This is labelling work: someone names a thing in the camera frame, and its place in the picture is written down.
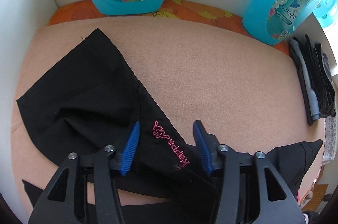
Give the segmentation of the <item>dark textured folded pants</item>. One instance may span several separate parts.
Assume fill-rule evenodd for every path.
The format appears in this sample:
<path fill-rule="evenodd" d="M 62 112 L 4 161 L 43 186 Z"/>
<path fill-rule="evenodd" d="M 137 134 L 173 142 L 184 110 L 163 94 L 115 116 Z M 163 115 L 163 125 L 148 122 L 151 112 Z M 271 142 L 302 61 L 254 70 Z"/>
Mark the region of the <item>dark textured folded pants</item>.
<path fill-rule="evenodd" d="M 335 117 L 335 90 L 326 53 L 320 42 L 312 42 L 305 35 L 305 58 L 308 61 L 311 83 L 317 95 L 319 110 L 323 117 Z"/>

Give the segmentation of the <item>orange floral bed sheet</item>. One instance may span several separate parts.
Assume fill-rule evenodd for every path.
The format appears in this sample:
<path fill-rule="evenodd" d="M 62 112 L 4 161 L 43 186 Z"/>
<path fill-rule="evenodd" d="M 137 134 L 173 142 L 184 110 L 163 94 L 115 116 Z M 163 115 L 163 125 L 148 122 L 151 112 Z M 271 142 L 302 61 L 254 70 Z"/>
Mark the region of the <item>orange floral bed sheet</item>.
<path fill-rule="evenodd" d="M 92 1 L 82 1 L 59 8 L 48 26 L 41 29 L 37 39 L 47 37 L 65 51 L 81 41 L 102 32 L 109 42 L 120 48 L 124 55 L 134 52 L 194 52 L 193 45 L 202 45 L 208 52 L 219 49 L 236 56 L 255 56 L 271 60 L 289 61 L 286 42 L 267 45 L 253 38 L 244 29 L 242 18 L 216 7 L 184 0 L 164 0 L 159 10 L 149 16 L 130 15 L 105 17 L 98 13 Z"/>

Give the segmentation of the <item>white lace table cloth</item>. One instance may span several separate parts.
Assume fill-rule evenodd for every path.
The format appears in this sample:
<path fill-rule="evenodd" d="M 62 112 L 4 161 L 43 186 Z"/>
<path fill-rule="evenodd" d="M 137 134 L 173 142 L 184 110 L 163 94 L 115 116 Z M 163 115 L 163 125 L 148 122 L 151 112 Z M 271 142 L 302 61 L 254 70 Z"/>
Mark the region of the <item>white lace table cloth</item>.
<path fill-rule="evenodd" d="M 325 119 L 323 165 L 334 161 L 337 152 L 337 116 Z"/>

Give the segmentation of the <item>black pants pink waistband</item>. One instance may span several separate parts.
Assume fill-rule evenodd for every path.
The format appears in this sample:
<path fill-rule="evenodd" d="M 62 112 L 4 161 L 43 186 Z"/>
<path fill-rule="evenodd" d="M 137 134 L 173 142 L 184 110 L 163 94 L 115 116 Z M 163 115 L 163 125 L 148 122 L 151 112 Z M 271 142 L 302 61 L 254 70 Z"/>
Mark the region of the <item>black pants pink waistband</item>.
<path fill-rule="evenodd" d="M 38 150 L 58 166 L 30 223 L 309 223 L 296 201 L 322 141 L 268 153 L 219 144 L 208 176 L 102 32 L 93 33 L 17 101 Z M 136 122 L 130 170 L 121 154 Z"/>

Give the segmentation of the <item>blue detergent bottle right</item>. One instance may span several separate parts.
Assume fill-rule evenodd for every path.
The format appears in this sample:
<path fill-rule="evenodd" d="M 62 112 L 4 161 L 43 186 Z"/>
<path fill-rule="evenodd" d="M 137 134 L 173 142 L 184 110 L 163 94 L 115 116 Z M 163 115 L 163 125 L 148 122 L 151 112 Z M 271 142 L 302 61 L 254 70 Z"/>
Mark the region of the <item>blue detergent bottle right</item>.
<path fill-rule="evenodd" d="M 319 2 L 320 0 L 252 0 L 242 23 L 254 38 L 273 46 L 288 39 Z"/>

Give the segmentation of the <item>grey-blue folded jeans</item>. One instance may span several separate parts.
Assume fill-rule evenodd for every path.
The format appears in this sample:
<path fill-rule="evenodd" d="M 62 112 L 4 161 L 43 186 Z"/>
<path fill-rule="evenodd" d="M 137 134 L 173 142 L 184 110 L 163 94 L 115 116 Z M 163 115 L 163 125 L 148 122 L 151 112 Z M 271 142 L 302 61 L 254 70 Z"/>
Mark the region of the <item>grey-blue folded jeans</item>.
<path fill-rule="evenodd" d="M 310 104 L 310 108 L 311 108 L 311 115 L 312 115 L 313 121 L 315 122 L 316 120 L 321 118 L 321 113 L 320 113 L 320 110 L 319 110 L 317 95 L 316 95 L 314 89 L 311 86 L 311 80 L 310 80 L 308 68 L 307 68 L 307 65 L 305 63 L 304 56 L 301 52 L 299 42 L 295 39 L 291 39 L 290 45 L 292 46 L 292 48 L 296 52 L 296 55 L 299 57 L 299 59 L 301 61 L 301 65 L 302 65 L 302 68 L 303 68 L 303 75 L 304 75 L 304 79 L 305 79 L 305 85 L 306 85 L 306 89 L 307 89 L 307 93 L 308 93 L 309 104 Z"/>

